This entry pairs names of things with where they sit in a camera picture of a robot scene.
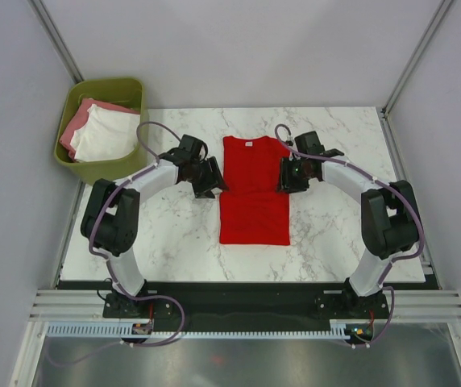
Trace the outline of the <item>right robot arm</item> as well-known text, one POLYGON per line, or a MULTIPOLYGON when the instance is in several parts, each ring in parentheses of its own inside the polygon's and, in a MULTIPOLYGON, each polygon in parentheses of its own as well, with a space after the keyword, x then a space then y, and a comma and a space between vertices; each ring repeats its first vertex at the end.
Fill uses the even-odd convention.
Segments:
POLYGON ((295 138, 288 126, 274 129, 276 139, 289 151, 281 159, 277 190, 305 192, 316 179, 347 194, 360 206, 365 251, 346 279, 343 311, 354 318, 371 307, 394 263, 421 255, 425 235, 413 187, 406 180, 386 182, 352 163, 336 148, 326 149, 314 131, 295 138))

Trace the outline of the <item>red t shirt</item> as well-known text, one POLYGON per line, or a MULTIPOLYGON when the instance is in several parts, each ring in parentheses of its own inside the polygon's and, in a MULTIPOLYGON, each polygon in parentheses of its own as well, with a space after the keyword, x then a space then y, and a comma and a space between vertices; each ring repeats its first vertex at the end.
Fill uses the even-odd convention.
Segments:
POLYGON ((221 244, 290 245, 289 195, 276 191, 280 159, 289 155, 278 140, 262 136, 223 142, 223 178, 228 190, 220 194, 221 244), (252 141, 252 147, 245 143, 252 141))

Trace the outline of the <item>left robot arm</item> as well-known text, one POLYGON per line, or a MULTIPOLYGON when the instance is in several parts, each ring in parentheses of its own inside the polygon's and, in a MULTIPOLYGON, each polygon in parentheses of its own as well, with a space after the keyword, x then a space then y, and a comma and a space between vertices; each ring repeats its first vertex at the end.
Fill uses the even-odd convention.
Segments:
POLYGON ((149 297, 141 293, 145 279, 139 271, 133 244, 139 230, 142 203, 179 183, 189 183, 197 199, 214 199, 215 190, 227 190, 218 162, 208 156, 207 144, 183 135, 177 147, 156 161, 117 181, 97 180, 81 221, 89 252, 101 257, 113 287, 123 295, 121 306, 132 317, 147 313, 149 297))

